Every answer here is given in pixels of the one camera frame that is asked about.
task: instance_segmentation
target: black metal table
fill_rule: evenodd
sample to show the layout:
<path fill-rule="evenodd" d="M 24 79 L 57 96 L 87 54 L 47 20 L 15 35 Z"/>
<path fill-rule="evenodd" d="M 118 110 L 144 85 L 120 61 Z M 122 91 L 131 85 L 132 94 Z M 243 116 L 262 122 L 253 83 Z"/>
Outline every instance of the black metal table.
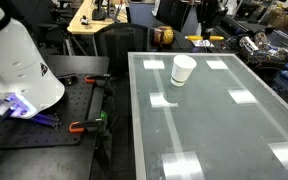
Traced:
<path fill-rule="evenodd" d="M 56 75 L 106 73 L 109 63 L 106 57 L 86 56 L 49 56 L 45 61 Z M 94 94 L 93 101 L 102 98 L 94 96 L 101 95 Z M 101 104 L 91 104 L 90 111 L 99 113 Z M 0 180 L 89 179 L 95 141 L 96 133 L 89 133 L 78 146 L 0 151 Z"/>

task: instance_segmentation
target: glass tabletop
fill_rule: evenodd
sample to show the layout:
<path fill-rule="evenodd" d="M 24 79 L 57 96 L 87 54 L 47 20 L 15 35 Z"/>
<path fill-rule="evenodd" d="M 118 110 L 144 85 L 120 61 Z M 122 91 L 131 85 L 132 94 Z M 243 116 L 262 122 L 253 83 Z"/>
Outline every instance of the glass tabletop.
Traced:
<path fill-rule="evenodd" d="M 171 84 L 173 58 L 197 66 Z M 233 54 L 129 53 L 137 179 L 288 179 L 288 105 Z"/>

